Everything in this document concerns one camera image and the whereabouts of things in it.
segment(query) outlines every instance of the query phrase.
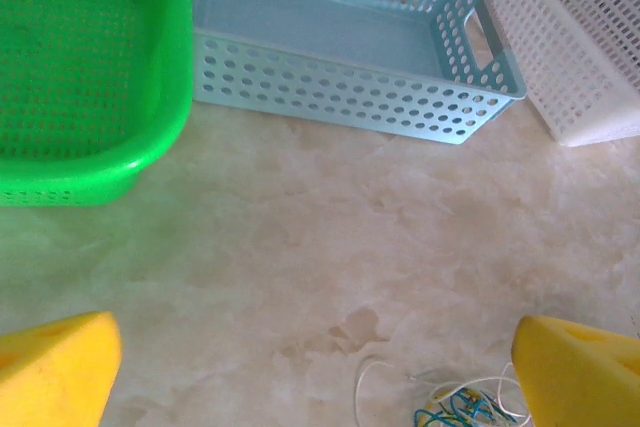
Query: wire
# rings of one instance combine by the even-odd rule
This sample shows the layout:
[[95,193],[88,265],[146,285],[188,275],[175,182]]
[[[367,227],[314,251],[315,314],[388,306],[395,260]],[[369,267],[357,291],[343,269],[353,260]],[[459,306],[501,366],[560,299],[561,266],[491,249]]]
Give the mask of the wire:
[[362,384],[362,379],[364,379],[367,371],[376,364],[384,365],[392,369],[395,368],[395,365],[390,364],[378,355],[370,355],[362,359],[360,362],[360,365],[356,370],[356,381],[353,387],[353,415],[355,416],[357,427],[362,427],[362,424],[360,423],[360,415],[358,413],[358,392],[360,391],[360,384]]
[[[371,367],[376,364],[384,365],[389,368],[396,368],[392,363],[388,362],[381,356],[371,355],[365,357],[360,362],[358,369],[356,370],[356,377],[353,388],[353,413],[357,427],[363,427],[360,422],[360,412],[358,408],[358,397],[360,393],[360,386],[362,381]],[[531,413],[513,412],[504,407],[502,400],[502,390],[504,383],[509,383],[520,388],[520,383],[507,377],[506,373],[510,367],[513,367],[511,362],[507,363],[500,375],[481,377],[478,379],[469,380],[467,382],[443,382],[441,384],[434,384],[420,379],[419,377],[405,374],[405,377],[414,382],[420,382],[425,385],[434,386],[431,390],[426,408],[418,409],[414,413],[414,426],[415,427],[524,427],[531,420]],[[495,398],[480,389],[472,389],[471,386],[488,381],[498,381],[498,389]],[[459,400],[460,405],[456,405],[456,400]],[[478,416],[482,415],[485,419],[491,423],[482,422],[478,419]],[[420,424],[421,416],[427,418],[426,422]]]

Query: plastic basket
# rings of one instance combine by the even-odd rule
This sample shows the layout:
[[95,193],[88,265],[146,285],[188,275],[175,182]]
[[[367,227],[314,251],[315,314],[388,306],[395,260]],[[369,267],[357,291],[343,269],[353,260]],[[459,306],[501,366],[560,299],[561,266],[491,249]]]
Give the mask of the plastic basket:
[[529,96],[577,146],[640,133],[640,0],[495,0]]
[[97,204],[176,139],[191,0],[0,0],[0,204]]
[[[196,0],[195,98],[454,144],[525,95],[489,0]],[[477,14],[493,59],[476,60]]]

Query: green plastic basket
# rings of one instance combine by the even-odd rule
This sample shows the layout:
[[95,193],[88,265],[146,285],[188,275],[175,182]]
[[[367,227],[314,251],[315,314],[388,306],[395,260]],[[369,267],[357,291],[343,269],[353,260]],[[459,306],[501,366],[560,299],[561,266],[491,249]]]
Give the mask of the green plastic basket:
[[182,130],[192,0],[0,0],[0,204],[123,194]]

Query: light blue plastic basket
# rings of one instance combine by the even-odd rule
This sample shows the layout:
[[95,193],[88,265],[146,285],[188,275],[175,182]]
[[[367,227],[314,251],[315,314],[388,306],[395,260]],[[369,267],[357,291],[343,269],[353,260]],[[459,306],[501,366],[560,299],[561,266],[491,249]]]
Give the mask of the light blue plastic basket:
[[[196,0],[195,98],[453,144],[525,96],[490,0]],[[465,29],[477,14],[493,60]]]

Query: white wire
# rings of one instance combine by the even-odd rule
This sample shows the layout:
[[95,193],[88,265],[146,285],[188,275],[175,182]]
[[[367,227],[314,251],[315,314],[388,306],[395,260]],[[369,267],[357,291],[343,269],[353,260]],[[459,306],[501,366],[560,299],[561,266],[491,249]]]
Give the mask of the white wire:
[[[506,363],[506,365],[502,369],[502,373],[500,374],[501,377],[506,377],[507,370],[509,370],[509,367],[513,367],[513,364],[511,362],[507,362]],[[503,379],[500,379],[498,381],[498,392],[497,392],[497,395],[496,395],[496,398],[498,400],[498,406],[500,406],[500,408],[502,409],[502,411],[505,414],[509,414],[511,417],[527,417],[527,416],[530,416],[531,414],[529,412],[527,412],[526,414],[519,414],[517,412],[512,412],[512,411],[508,410],[507,408],[505,408],[504,405],[502,405],[502,380]]]
[[360,384],[362,384],[362,379],[364,379],[364,375],[367,373],[367,371],[376,364],[385,365],[392,369],[395,368],[395,365],[390,364],[389,362],[382,359],[382,357],[377,355],[365,357],[360,362],[360,365],[356,371],[356,382],[353,387],[353,415],[355,416],[357,427],[362,427],[362,424],[360,424],[360,415],[358,413],[358,392],[360,391]]
[[[353,414],[355,417],[355,421],[356,421],[356,426],[357,427],[362,427],[362,424],[360,423],[360,413],[358,410],[358,394],[360,392],[360,385],[362,384],[362,379],[364,379],[365,374],[367,373],[367,371],[374,365],[376,364],[380,364],[380,365],[384,365],[386,367],[390,367],[390,368],[395,368],[395,366],[389,362],[387,362],[385,359],[383,359],[380,356],[377,355],[372,355],[369,357],[365,357],[361,362],[360,365],[358,367],[358,369],[356,370],[356,378],[355,378],[355,383],[354,383],[354,388],[353,388]],[[458,392],[460,389],[463,389],[465,387],[469,387],[471,385],[475,385],[475,384],[479,384],[482,382],[487,382],[487,381],[498,381],[498,391],[496,394],[496,399],[498,402],[498,406],[500,407],[500,409],[502,409],[502,411],[508,415],[511,415],[514,418],[523,418],[524,420],[522,420],[519,424],[517,424],[514,427],[524,427],[525,425],[527,425],[529,423],[529,421],[531,420],[531,413],[529,411],[527,411],[526,414],[522,414],[522,413],[517,413],[517,412],[512,412],[510,410],[507,410],[504,408],[503,402],[502,402],[502,385],[504,382],[513,384],[515,386],[517,386],[518,388],[520,388],[520,383],[515,380],[512,379],[511,377],[507,377],[505,374],[507,372],[507,370],[509,369],[509,367],[512,367],[513,364],[511,362],[508,362],[504,368],[502,369],[502,373],[501,375],[495,375],[495,376],[489,376],[489,377],[480,377],[478,379],[473,379],[473,380],[469,380],[467,382],[443,382],[439,385],[436,385],[433,390],[431,391],[431,393],[429,394],[428,397],[428,401],[430,403],[436,404],[436,403],[441,403],[444,402],[445,400],[449,399],[450,397],[452,397],[453,395],[455,395],[456,392]],[[408,375],[405,374],[406,378],[409,380],[412,380],[414,382],[420,382],[423,384],[427,384],[427,385],[435,385],[432,382],[427,382],[425,380],[422,380],[418,377],[415,377],[413,375]],[[438,392],[442,392],[442,390],[447,390],[447,393],[444,394],[441,397],[438,397]],[[491,402],[489,402],[489,399],[484,395],[484,393],[482,391],[479,392],[483,397],[485,397],[485,400],[487,401],[487,405],[489,406],[489,409],[491,410],[492,414],[494,414],[495,416],[495,411],[491,405]],[[468,419],[470,423],[477,425],[478,427],[495,427],[495,425],[491,425],[491,424],[485,424],[483,422],[479,422],[477,419]],[[509,423],[506,424],[505,426],[509,426],[512,427],[513,424]]]

